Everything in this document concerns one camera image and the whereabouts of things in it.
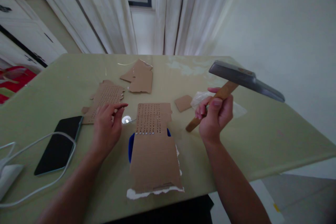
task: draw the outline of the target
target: red cloth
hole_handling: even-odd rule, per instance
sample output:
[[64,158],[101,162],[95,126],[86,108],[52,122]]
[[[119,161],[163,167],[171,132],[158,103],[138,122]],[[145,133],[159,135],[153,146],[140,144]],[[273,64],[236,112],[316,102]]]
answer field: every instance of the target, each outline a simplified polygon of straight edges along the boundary
[[[30,82],[35,76],[36,74],[23,66],[13,66],[11,68],[7,68],[3,71],[0,71],[0,80],[5,80],[5,78],[7,78],[16,83],[11,81],[5,81],[0,83],[0,88],[7,88],[16,93],[22,87],[24,87],[24,85]],[[3,104],[8,99],[8,97],[0,94],[0,104]]]

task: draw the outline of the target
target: charging cable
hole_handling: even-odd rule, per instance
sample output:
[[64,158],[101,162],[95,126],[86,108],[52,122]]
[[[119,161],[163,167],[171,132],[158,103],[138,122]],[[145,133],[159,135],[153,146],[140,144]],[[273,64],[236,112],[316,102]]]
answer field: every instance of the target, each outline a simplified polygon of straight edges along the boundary
[[18,201],[15,201],[15,202],[13,202],[13,203],[0,204],[0,208],[12,207],[12,206],[14,206],[14,205],[17,205],[17,204],[21,203],[22,201],[28,199],[30,196],[34,195],[35,193],[38,193],[39,191],[42,191],[42,190],[44,190],[44,189],[46,189],[46,188],[52,186],[53,184],[57,183],[57,182],[63,177],[64,173],[66,172],[66,170],[67,170],[67,168],[68,168],[68,166],[69,166],[70,160],[71,160],[71,158],[72,158],[72,156],[73,156],[73,154],[74,154],[74,152],[75,152],[75,149],[76,149],[76,142],[75,142],[75,141],[73,140],[73,138],[72,138],[71,136],[69,136],[68,134],[65,134],[65,133],[63,133],[63,132],[53,132],[53,133],[50,133],[50,134],[48,134],[48,135],[46,135],[46,136],[40,138],[39,140],[36,140],[35,142],[29,144],[27,147],[25,147],[25,148],[23,148],[22,150],[16,152],[16,153],[15,153],[14,155],[12,155],[12,156],[11,156],[11,153],[13,152],[14,146],[15,146],[15,144],[16,144],[15,142],[12,142],[12,143],[9,143],[9,144],[6,144],[6,145],[0,147],[0,149],[2,149],[2,148],[5,148],[5,147],[7,147],[7,146],[13,145],[12,148],[11,148],[11,150],[10,150],[10,152],[9,152],[9,154],[8,154],[4,159],[0,160],[0,174],[1,174],[2,169],[3,169],[3,168],[5,167],[5,165],[6,165],[9,161],[11,161],[13,158],[17,157],[17,156],[20,155],[22,152],[24,152],[25,150],[27,150],[27,149],[29,149],[30,147],[32,147],[34,144],[37,144],[38,142],[42,141],[43,139],[45,139],[45,138],[47,138],[47,137],[49,137],[49,136],[51,136],[51,135],[56,135],[56,134],[65,136],[66,138],[68,138],[68,139],[73,143],[73,149],[72,149],[72,152],[71,152],[71,154],[70,154],[70,157],[69,157],[69,159],[68,159],[68,162],[67,162],[67,164],[66,164],[66,166],[65,166],[64,171],[62,172],[62,174],[61,174],[61,175],[58,177],[58,179],[56,179],[54,182],[51,182],[50,184],[47,184],[47,185],[45,185],[45,186],[43,186],[43,187],[41,187],[41,188],[39,188],[39,189],[36,189],[35,191],[31,192],[31,193],[28,194],[26,197],[23,197],[22,199],[20,199],[20,200],[18,200]]

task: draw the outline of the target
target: small cardboard square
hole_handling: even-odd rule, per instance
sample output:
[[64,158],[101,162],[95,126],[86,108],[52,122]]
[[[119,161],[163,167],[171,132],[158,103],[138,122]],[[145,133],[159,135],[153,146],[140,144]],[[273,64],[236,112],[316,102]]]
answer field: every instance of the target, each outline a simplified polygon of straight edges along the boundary
[[184,110],[191,108],[190,103],[192,100],[193,98],[190,95],[185,95],[185,96],[182,96],[181,98],[176,99],[175,104],[176,104],[177,109],[180,112],[183,112]]
[[93,99],[93,105],[82,108],[82,113],[85,114],[82,124],[94,123],[98,107],[104,106],[106,103],[120,103],[120,100],[123,99],[124,91],[123,87],[114,84],[110,80],[104,80],[99,83],[97,92],[90,97],[91,100]]
[[130,173],[132,189],[145,193],[176,186],[182,189],[174,138],[167,135],[170,103],[138,105]]
[[125,73],[120,76],[120,79],[131,82],[129,91],[131,92],[152,92],[152,81],[153,81],[153,72],[151,71],[153,67],[146,62],[138,59],[134,64]]

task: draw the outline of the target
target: light green tabletop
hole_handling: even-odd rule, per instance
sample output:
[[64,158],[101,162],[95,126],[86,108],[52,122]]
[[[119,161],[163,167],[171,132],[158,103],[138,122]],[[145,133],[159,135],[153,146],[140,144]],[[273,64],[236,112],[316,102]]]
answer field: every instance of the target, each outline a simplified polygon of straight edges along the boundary
[[[151,94],[130,93],[129,83],[119,79],[138,58],[153,66]],[[99,172],[85,222],[103,223],[216,191],[198,128],[192,133],[184,129],[194,117],[194,110],[180,113],[174,104],[183,95],[193,97],[208,86],[225,83],[208,73],[214,60],[234,63],[230,57],[212,56],[62,55],[0,108],[0,145],[16,141],[23,148],[53,132],[59,120],[81,115],[82,107],[92,104],[89,97],[98,84],[109,79],[126,89],[123,102],[129,106],[124,114],[132,119],[136,117],[138,103],[171,104],[173,114],[168,127],[180,152],[185,193],[171,191],[135,201],[126,198],[127,189],[132,186],[128,139],[135,123],[124,125],[118,144]],[[233,96],[236,103],[247,109],[247,114],[227,125],[221,141],[250,181],[336,156],[336,147],[288,105],[244,87],[238,87]],[[78,166],[90,147],[92,135],[93,125],[83,125],[74,157],[61,181],[20,205],[0,209],[0,223],[33,223]],[[59,176],[61,171],[33,175],[48,141],[13,160],[12,163],[23,164],[24,170],[2,203],[18,200]]]

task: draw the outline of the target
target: floor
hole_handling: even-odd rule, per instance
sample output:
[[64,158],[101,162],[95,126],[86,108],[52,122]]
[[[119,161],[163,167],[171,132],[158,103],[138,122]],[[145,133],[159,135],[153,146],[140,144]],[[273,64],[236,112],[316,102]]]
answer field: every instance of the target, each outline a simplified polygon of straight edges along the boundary
[[[336,223],[336,180],[283,174],[251,185],[273,224]],[[213,224],[230,223],[218,193],[209,196]]]

